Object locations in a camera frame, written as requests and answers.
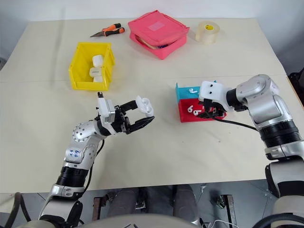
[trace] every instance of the cable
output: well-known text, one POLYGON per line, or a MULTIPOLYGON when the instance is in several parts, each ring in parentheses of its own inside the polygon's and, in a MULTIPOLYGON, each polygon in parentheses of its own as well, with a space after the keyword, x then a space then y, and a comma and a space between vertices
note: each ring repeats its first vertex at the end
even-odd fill
MULTIPOLYGON (((99 150, 97 151, 96 156, 97 156, 97 155, 100 153, 100 151, 103 149, 103 147, 104 147, 104 145, 105 145, 104 143, 105 143, 105 140, 103 139, 103 143, 101 144, 101 147, 100 147, 99 150)), ((94 163, 92 164, 92 166, 91 166, 91 168, 90 168, 89 179, 88 179, 88 181, 87 181, 85 190, 84 190, 84 192, 83 192, 82 194, 84 194, 84 193, 86 192, 87 188, 88 188, 89 185, 90 185, 91 178, 92 178, 92 172, 93 172, 93 165, 94 165, 94 163)))
POLYGON ((257 222, 252 228, 265 228, 266 226, 270 225, 273 222, 282 221, 282 220, 294 221, 304 224, 303 217, 289 213, 282 213, 282 214, 270 215, 268 217, 265 217, 259 222, 257 222))
POLYGON ((247 128, 250 128, 250 129, 252 129, 252 130, 257 131, 257 129, 256 129, 255 127, 249 126, 249 125, 247 125, 247 124, 239 123, 239 122, 234 122, 234 121, 230 121, 230 120, 220 120, 220 119, 215 118, 214 116, 211 116, 211 115, 209 114, 209 112, 205 112, 205 113, 207 114, 207 116, 208 116, 209 118, 212 118, 212 119, 214 119, 214 120, 217 120, 217 121, 220 121, 220 122, 224 122, 224 123, 228 123, 228 124, 239 125, 239 126, 242 126, 242 127, 247 127, 247 128))
POLYGON ((9 215, 9 218, 8 218, 8 220, 7 220, 7 222, 4 226, 5 228, 11 228, 12 227, 12 225, 13 225, 15 219, 16 219, 16 216, 18 214, 18 210, 19 210, 20 205, 21 205, 21 209, 22 209, 23 215, 26 218, 26 220, 28 222, 31 221, 29 213, 27 211, 27 208, 25 207, 23 196, 21 195, 20 192, 16 192, 15 195, 14 195, 13 208, 12 208, 11 213, 9 215))
POLYGON ((230 222, 225 222, 225 221, 222 221, 222 220, 219 220, 219 219, 218 219, 218 220, 215 220, 215 221, 213 222, 212 227, 210 227, 211 223, 209 223, 208 228, 213 228, 216 222, 223 222, 223 223, 230 224, 230 225, 232 225, 232 226, 234 226, 234 227, 239 228, 237 225, 234 225, 234 224, 232 224, 232 223, 230 223, 230 222))

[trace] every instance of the pink bag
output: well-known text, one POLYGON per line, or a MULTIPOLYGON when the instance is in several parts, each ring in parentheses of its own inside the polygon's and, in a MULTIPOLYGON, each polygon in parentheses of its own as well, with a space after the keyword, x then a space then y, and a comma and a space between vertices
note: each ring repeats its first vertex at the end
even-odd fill
POLYGON ((158 10, 146 13, 128 25, 130 38, 160 59, 187 42, 189 27, 158 10))

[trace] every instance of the table surface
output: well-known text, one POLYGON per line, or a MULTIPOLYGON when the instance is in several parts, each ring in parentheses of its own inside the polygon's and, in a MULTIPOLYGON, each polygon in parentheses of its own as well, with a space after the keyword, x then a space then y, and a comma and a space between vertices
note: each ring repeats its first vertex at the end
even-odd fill
MULTIPOLYGON (((130 135, 108 137, 95 160, 89 189, 238 181, 264 178, 269 163, 259 134, 236 125, 180 123, 179 87, 217 80, 229 87, 256 74, 277 83, 300 132, 304 111, 284 69, 255 19, 212 19, 221 31, 215 44, 194 40, 202 19, 179 19, 188 42, 165 60, 131 41, 129 30, 89 38, 130 19, 31 22, 0 71, 0 192, 48 192, 59 175, 71 133, 96 116, 97 94, 73 90, 68 67, 79 41, 111 42, 116 59, 110 90, 115 105, 148 97, 151 124, 130 135)), ((128 113, 131 121, 142 116, 128 113)), ((252 125, 247 112, 227 119, 252 125)))

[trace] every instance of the clear packing tape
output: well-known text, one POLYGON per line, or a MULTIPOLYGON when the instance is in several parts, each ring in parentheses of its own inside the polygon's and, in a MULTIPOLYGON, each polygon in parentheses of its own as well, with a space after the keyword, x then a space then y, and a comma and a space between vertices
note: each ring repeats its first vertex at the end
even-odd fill
POLYGON ((197 42, 202 44, 213 44, 219 33, 219 26, 212 21, 202 21, 195 34, 197 42))

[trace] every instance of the yellow plastic bin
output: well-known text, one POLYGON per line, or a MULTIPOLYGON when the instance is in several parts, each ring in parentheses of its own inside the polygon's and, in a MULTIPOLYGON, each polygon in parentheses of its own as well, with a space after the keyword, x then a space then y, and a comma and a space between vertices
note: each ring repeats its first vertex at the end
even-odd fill
POLYGON ((112 81, 112 70, 115 59, 111 50, 111 43, 79 42, 69 67, 70 80, 73 89, 106 91, 112 81), (92 57, 103 55, 101 68, 103 82, 93 82, 90 68, 93 67, 92 57))

